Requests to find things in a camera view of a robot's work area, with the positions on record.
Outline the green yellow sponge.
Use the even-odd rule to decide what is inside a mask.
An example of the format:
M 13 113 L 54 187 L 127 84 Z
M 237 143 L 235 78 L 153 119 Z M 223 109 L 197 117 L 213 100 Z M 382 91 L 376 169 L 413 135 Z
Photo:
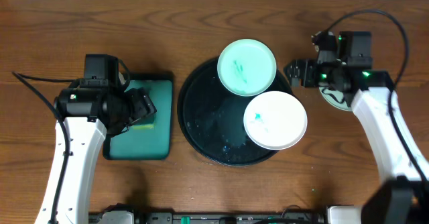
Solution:
M 134 125 L 132 129 L 153 129 L 155 127 L 156 115 L 150 115 L 143 119 L 140 119 Z

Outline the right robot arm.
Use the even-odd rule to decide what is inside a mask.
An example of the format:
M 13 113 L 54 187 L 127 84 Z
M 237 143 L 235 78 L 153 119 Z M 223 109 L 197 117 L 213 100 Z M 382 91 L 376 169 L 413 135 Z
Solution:
M 402 117 L 389 73 L 372 68 L 371 33 L 323 31 L 312 43 L 315 59 L 284 68 L 289 83 L 342 93 L 365 131 L 382 182 L 362 207 L 329 207 L 326 222 L 427 223 L 428 161 Z

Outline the mint plate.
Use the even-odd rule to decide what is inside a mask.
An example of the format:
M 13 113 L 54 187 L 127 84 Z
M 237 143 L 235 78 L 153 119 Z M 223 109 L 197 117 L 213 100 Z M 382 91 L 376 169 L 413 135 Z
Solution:
M 319 91 L 323 96 L 324 100 L 327 101 L 333 107 L 342 111 L 352 111 L 352 109 L 347 105 L 342 92 L 332 91 L 328 87 L 320 87 Z
M 252 97 L 267 90 L 274 81 L 277 64 L 273 52 L 262 42 L 241 39 L 221 52 L 217 73 L 231 93 Z

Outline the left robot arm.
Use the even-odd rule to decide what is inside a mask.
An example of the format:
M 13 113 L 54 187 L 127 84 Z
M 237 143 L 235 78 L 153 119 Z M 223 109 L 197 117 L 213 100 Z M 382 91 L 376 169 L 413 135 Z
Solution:
M 106 137 L 116 136 L 156 108 L 143 88 L 121 82 L 122 60 L 88 54 L 84 76 L 55 98 L 56 147 L 36 223 L 88 223 L 90 192 L 98 154 Z

